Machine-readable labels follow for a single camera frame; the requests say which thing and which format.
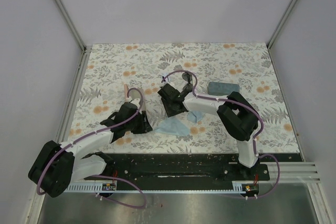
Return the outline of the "black sunglasses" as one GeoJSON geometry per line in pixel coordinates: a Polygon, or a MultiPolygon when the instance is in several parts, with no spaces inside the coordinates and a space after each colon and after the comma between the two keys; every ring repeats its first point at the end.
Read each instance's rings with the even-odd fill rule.
{"type": "Polygon", "coordinates": [[[186,81],[186,85],[183,87],[182,90],[182,97],[186,97],[189,93],[192,93],[193,91],[193,76],[188,72],[184,72],[182,74],[182,78],[186,81]]]}

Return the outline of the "pink glasses case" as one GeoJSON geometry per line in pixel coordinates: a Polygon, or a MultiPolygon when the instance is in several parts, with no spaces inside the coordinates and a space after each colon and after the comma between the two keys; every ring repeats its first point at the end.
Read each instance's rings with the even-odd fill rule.
{"type": "Polygon", "coordinates": [[[129,88],[127,84],[123,85],[124,87],[124,96],[126,98],[140,98],[141,112],[146,111],[145,106],[145,97],[142,87],[140,88],[129,88]]]}

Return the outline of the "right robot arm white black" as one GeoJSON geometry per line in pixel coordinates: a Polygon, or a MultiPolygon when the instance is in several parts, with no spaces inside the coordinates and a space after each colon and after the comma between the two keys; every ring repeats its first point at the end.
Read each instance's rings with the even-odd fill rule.
{"type": "Polygon", "coordinates": [[[227,133],[237,141],[240,176],[250,180],[257,175],[256,136],[260,133],[257,130],[263,129],[263,123],[258,112],[240,93],[232,92],[224,97],[206,96],[188,89],[180,92],[167,83],[158,94],[168,117],[184,112],[218,116],[227,133]]]}

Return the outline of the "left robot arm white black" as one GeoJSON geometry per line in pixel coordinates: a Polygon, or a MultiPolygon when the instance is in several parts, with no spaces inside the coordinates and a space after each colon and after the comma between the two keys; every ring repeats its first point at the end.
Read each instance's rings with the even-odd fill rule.
{"type": "Polygon", "coordinates": [[[37,194],[57,197],[77,180],[94,175],[102,179],[112,177],[113,165],[94,151],[124,137],[126,132],[150,132],[143,104],[141,99],[125,102],[118,111],[101,121],[95,131],[77,140],[44,144],[28,172],[28,178],[37,185],[37,194]]]}

